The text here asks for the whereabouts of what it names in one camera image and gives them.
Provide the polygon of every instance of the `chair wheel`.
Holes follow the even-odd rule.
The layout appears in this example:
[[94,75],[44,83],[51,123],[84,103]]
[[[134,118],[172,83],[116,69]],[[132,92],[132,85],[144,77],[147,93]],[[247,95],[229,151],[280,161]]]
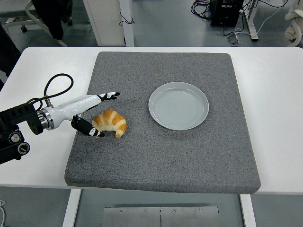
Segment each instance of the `chair wheel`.
[[27,32],[27,28],[26,28],[25,26],[22,26],[22,27],[21,27],[21,31],[22,31],[23,33],[25,33],[25,32]]

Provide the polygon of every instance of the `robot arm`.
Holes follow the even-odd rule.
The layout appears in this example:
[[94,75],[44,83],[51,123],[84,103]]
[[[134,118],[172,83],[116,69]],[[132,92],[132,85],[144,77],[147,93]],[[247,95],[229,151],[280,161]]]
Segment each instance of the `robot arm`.
[[[52,79],[57,76],[67,76],[71,79],[70,87],[56,95],[47,96],[46,90]],[[89,110],[105,100],[117,99],[119,92],[104,93],[101,95],[86,95],[75,98],[58,107],[53,107],[49,98],[55,97],[68,91],[73,85],[71,76],[67,74],[57,74],[50,79],[45,87],[43,98],[33,98],[28,102],[0,112],[0,164],[13,159],[21,159],[30,150],[30,146],[17,126],[17,124],[27,121],[30,129],[36,135],[43,132],[43,129],[52,130],[58,128],[64,120],[71,121],[71,125],[76,130],[88,136],[104,136],[89,122],[78,115]],[[42,107],[42,100],[45,100],[47,107]],[[36,110],[34,103],[40,102],[40,107]]]

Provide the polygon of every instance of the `table leg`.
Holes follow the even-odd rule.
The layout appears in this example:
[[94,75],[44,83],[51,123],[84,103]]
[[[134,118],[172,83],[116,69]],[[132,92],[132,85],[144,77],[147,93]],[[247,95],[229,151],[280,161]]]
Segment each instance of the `table leg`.
[[254,210],[251,203],[250,195],[240,195],[242,215],[245,227],[256,227]]
[[[121,14],[127,21],[131,22],[132,21],[131,8],[133,5],[133,0],[119,0],[119,1],[120,1]],[[124,30],[126,46],[134,46],[133,24],[128,24],[126,22],[123,22],[123,30]]]
[[247,8],[244,10],[247,27],[248,27],[248,30],[251,34],[250,37],[251,37],[252,41],[257,41],[259,39],[256,28],[255,28],[255,25],[254,25],[254,22],[253,22],[253,19],[256,15],[256,12],[257,12],[257,8],[255,8],[257,3],[258,3],[258,0],[253,0],[252,4],[249,6],[250,9],[247,6]]
[[71,189],[62,227],[74,227],[81,189]]

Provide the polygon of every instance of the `ceramic plate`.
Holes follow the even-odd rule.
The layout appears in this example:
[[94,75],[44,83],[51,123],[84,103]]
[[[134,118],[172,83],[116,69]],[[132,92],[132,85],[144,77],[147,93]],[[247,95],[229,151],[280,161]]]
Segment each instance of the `ceramic plate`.
[[149,100],[154,120],[165,128],[188,130],[201,124],[209,110],[205,94],[197,87],[172,82],[158,87]]

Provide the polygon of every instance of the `gray floor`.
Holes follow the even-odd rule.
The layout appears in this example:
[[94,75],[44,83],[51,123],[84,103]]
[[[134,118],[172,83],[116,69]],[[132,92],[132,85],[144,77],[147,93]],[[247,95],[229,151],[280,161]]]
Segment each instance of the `gray floor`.
[[[288,46],[284,32],[290,25],[284,20],[294,0],[267,20],[259,32],[259,40],[239,34],[241,46]],[[211,27],[190,12],[194,0],[133,0],[135,46],[230,46],[221,27]],[[271,0],[281,5],[284,0]],[[259,3],[255,16],[256,29],[272,15],[276,8]],[[81,0],[74,0],[73,25],[63,25],[63,41],[68,46],[98,46]],[[242,28],[239,20],[236,26]],[[11,27],[10,34],[22,52],[30,46],[59,46],[39,26],[27,26],[22,33],[19,26]],[[234,28],[227,28],[226,33]],[[0,187],[0,200],[6,212],[5,226],[61,226],[70,190]],[[105,206],[151,205],[218,205],[225,210],[221,215],[225,226],[243,226],[240,203],[233,195],[167,194],[158,192],[130,192],[117,190],[85,190],[80,200],[76,226],[101,226]],[[303,196],[253,195],[252,203],[258,227],[303,226]]]

